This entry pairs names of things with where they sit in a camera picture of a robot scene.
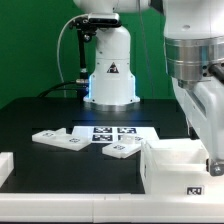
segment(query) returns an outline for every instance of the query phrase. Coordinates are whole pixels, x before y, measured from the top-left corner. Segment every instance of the white block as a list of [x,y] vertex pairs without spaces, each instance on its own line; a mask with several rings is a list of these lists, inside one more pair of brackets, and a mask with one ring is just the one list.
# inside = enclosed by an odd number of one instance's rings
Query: white block
[[131,222],[131,194],[101,194],[94,196],[94,223]]
[[2,152],[0,154],[0,187],[14,169],[13,153]]
[[118,142],[103,147],[102,153],[116,158],[127,158],[141,149],[144,139],[135,135],[123,135]]
[[1,222],[92,222],[92,194],[1,194]]
[[32,140],[75,151],[79,151],[91,143],[88,138],[66,134],[65,128],[58,131],[42,131],[33,135]]

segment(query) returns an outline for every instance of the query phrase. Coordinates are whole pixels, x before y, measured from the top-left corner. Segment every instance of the white box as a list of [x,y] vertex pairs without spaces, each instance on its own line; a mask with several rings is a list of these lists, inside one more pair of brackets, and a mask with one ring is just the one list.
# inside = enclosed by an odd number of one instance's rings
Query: white box
[[200,140],[147,141],[142,144],[140,168],[146,194],[223,195],[224,177],[210,176],[206,159]]

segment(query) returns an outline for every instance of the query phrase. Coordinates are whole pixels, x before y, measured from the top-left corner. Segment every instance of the black table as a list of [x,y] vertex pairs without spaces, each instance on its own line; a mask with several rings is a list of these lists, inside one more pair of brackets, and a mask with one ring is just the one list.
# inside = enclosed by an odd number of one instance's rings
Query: black table
[[155,127],[158,136],[187,137],[175,100],[144,100],[137,110],[101,112],[76,99],[20,98],[0,110],[0,152],[14,153],[14,171],[0,193],[144,193],[140,152],[127,159],[102,154],[105,144],[79,152],[32,142],[42,130],[74,126]]

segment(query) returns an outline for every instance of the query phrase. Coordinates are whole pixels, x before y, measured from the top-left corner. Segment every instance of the sticker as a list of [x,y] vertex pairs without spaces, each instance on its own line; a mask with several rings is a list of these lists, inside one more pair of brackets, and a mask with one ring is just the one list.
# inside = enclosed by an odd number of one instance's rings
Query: sticker
[[97,127],[94,128],[93,133],[112,133],[112,128],[106,128],[106,127]]
[[54,134],[52,134],[52,133],[45,133],[45,134],[43,134],[44,137],[51,137],[52,135],[54,135]]
[[73,138],[73,139],[70,139],[69,141],[72,143],[77,143],[77,142],[80,142],[80,139]]
[[202,195],[204,187],[187,187],[187,195]]
[[113,62],[113,64],[110,66],[110,68],[108,69],[107,73],[119,73],[117,66],[115,65],[115,63]]
[[99,142],[112,142],[113,141],[113,135],[93,135],[92,138],[93,142],[99,141]]
[[118,128],[118,133],[122,134],[136,134],[136,128]]
[[122,150],[122,149],[125,149],[125,147],[121,146],[121,145],[117,145],[117,146],[114,147],[114,149]]

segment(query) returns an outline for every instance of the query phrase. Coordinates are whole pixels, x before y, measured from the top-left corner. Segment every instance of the green backdrop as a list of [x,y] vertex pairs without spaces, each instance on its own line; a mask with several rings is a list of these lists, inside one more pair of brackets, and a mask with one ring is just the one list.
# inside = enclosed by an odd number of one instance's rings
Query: green backdrop
[[[81,14],[72,0],[0,0],[0,107],[18,97],[33,97],[60,83],[56,45],[64,24]],[[121,14],[132,35],[131,70],[141,98],[174,98],[163,54],[164,17],[150,9],[143,21],[153,78],[154,96],[144,55],[138,14]],[[66,31],[61,50],[65,80],[79,76],[75,30]],[[94,70],[94,41],[86,45],[88,69]]]

